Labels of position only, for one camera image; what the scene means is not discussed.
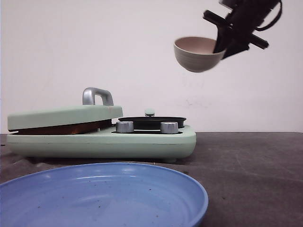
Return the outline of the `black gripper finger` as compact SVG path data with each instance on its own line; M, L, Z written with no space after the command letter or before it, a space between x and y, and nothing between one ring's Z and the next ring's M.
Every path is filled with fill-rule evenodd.
M230 53L232 36L233 36L232 26L217 26L217 39L213 53L218 53L222 51L225 51L225 53Z
M225 53L222 60L249 49L249 42L244 40L223 39L221 43L225 48Z

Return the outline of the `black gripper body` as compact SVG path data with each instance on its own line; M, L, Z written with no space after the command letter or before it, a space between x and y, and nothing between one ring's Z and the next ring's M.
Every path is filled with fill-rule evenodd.
M266 26L260 25L279 4L278 0L221 0L219 3L231 10L225 18L206 10L203 19L216 26L232 26L233 39L248 41L261 49L269 46L268 42L254 35L254 31L271 28L278 20L279 14Z

